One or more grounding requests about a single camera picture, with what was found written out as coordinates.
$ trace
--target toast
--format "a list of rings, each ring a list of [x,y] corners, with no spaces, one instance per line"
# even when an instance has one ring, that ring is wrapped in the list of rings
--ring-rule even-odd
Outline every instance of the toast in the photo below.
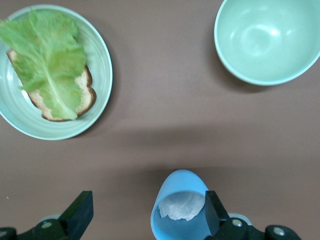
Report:
[[[13,64],[16,59],[17,53],[13,49],[11,49],[7,52],[7,56],[10,62]],[[84,67],[82,74],[78,76],[74,81],[82,91],[80,105],[75,110],[75,113],[79,117],[86,113],[93,106],[96,101],[97,95],[95,90],[91,87],[93,80],[87,65]],[[69,120],[53,117],[51,114],[51,109],[45,105],[43,98],[40,96],[39,90],[28,93],[28,96],[33,105],[42,111],[41,116],[44,119],[52,122],[63,122]]]

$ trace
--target blue cup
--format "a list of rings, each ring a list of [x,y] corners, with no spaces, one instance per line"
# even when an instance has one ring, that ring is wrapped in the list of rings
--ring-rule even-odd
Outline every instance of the blue cup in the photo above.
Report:
[[[208,188],[205,183],[193,172],[180,169],[171,173],[163,182],[151,213],[151,229],[155,238],[157,240],[204,240],[210,236],[204,207],[189,221],[173,220],[168,216],[162,218],[159,212],[161,201],[172,194],[190,192],[205,197],[206,191]]]

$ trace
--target light green bowl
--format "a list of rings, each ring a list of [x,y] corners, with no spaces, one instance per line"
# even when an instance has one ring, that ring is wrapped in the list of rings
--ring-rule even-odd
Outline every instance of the light green bowl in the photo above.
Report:
[[[25,17],[31,9],[55,10],[73,18],[79,28],[78,42],[84,46],[87,65],[92,75],[96,101],[92,108],[76,120],[52,122],[41,117],[41,111],[30,101],[28,94],[19,89],[22,85],[6,52],[10,49],[0,40],[0,114],[20,132],[42,140],[62,140],[74,137],[88,129],[102,114],[109,100],[113,72],[107,46],[94,28],[81,15],[56,5],[34,5],[23,8],[9,19]]]
[[[239,79],[262,86],[288,82],[320,56],[320,1],[225,0],[214,43]]]

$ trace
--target green lettuce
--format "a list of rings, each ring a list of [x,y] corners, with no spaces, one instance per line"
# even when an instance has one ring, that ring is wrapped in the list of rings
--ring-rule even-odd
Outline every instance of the green lettuce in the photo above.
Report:
[[[74,120],[82,91],[75,82],[85,69],[84,47],[75,21],[54,10],[0,23],[0,38],[16,53],[13,68],[22,90],[39,91],[55,118]]]

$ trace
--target table surface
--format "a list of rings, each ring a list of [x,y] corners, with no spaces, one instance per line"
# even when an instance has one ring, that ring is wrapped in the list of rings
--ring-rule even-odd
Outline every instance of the table surface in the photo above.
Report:
[[[318,239],[319,61],[278,86],[233,77],[213,41],[222,0],[2,0],[0,19],[44,3],[97,28],[112,93],[98,121],[71,139],[35,139],[0,117],[1,227],[22,233],[92,190],[82,239],[155,239],[158,191],[172,171],[189,169],[259,230],[280,224]]]

